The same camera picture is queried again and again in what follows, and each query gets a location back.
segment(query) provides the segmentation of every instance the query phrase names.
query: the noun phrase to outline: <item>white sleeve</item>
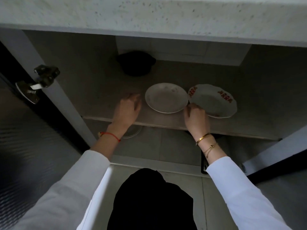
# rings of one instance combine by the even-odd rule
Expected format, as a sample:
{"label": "white sleeve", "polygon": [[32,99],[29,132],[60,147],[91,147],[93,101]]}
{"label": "white sleeve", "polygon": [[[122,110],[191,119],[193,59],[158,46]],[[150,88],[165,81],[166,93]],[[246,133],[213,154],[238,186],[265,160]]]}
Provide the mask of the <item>white sleeve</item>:
{"label": "white sleeve", "polygon": [[85,151],[13,229],[76,230],[109,165],[109,160],[102,154]]}
{"label": "white sleeve", "polygon": [[240,230],[289,230],[270,201],[229,157],[213,162],[206,170],[224,198]]}

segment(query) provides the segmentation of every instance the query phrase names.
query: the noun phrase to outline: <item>red string bracelet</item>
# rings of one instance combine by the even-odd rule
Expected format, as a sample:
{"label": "red string bracelet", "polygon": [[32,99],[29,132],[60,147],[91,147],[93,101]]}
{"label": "red string bracelet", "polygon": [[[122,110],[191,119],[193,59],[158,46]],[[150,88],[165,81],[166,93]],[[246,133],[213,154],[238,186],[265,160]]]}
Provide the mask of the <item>red string bracelet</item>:
{"label": "red string bracelet", "polygon": [[121,141],[119,138],[117,138],[116,135],[114,135],[114,134],[112,134],[112,133],[110,133],[110,132],[103,132],[103,131],[101,131],[101,132],[100,132],[100,137],[101,137],[102,135],[104,135],[104,134],[112,135],[112,136],[114,136],[115,139],[117,139],[118,142]]}

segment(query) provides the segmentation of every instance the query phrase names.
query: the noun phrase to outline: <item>plate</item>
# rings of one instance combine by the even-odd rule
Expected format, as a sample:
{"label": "plate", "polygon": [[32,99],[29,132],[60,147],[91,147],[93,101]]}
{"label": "plate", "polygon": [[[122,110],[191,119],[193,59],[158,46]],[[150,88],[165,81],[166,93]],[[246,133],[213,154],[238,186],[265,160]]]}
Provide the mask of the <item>plate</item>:
{"label": "plate", "polygon": [[165,114],[181,111],[189,101],[186,91],[171,83],[159,83],[149,87],[145,100],[152,109]]}
{"label": "plate", "polygon": [[233,96],[214,85],[195,85],[189,89],[188,95],[190,103],[199,105],[214,118],[229,118],[238,110]]}
{"label": "plate", "polygon": [[128,130],[126,131],[126,133],[123,135],[123,139],[128,139],[131,138],[135,135],[137,135],[141,130],[142,130],[141,125],[131,125]]}

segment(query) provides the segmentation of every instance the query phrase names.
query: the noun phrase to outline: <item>plate with red floral pattern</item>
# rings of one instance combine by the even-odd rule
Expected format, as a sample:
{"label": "plate with red floral pattern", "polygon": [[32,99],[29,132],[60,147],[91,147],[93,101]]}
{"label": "plate with red floral pattern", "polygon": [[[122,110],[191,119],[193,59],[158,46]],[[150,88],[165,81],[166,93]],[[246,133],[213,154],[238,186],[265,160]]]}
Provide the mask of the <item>plate with red floral pattern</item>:
{"label": "plate with red floral pattern", "polygon": [[238,110],[233,96],[214,85],[195,85],[189,89],[188,97],[190,103],[199,105],[213,118],[229,118]]}

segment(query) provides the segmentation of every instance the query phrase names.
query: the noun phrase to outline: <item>metal hinge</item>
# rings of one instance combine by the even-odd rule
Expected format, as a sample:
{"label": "metal hinge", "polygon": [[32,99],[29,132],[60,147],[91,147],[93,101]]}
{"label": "metal hinge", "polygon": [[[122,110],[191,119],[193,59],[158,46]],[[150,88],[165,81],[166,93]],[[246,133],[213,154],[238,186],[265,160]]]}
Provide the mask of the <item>metal hinge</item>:
{"label": "metal hinge", "polygon": [[54,79],[60,74],[57,67],[40,65],[34,69],[34,72],[40,77],[36,84],[28,84],[24,81],[16,82],[18,91],[30,102],[37,104],[39,97],[37,96],[37,90],[49,87]]}

